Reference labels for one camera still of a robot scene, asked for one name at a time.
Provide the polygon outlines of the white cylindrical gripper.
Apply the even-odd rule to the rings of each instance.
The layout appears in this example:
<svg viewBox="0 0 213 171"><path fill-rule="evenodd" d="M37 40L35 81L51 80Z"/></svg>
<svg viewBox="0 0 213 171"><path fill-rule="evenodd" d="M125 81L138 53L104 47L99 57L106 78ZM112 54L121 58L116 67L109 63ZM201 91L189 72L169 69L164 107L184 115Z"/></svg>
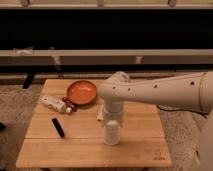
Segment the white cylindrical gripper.
<svg viewBox="0 0 213 171"><path fill-rule="evenodd" d="M103 106L102 109L103 124L109 121L117 121L120 126L123 126L124 107L123 104Z"/></svg>

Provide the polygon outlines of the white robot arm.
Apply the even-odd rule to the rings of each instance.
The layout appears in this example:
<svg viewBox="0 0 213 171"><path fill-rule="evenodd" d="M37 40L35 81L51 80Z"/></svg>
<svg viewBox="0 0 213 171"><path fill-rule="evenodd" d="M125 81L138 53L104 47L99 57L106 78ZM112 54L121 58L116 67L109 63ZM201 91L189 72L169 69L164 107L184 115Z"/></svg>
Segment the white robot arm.
<svg viewBox="0 0 213 171"><path fill-rule="evenodd" d="M116 72L98 87L106 135L117 139L125 101L176 107L208 114L188 171L213 171L213 71L131 82L125 72Z"/></svg>

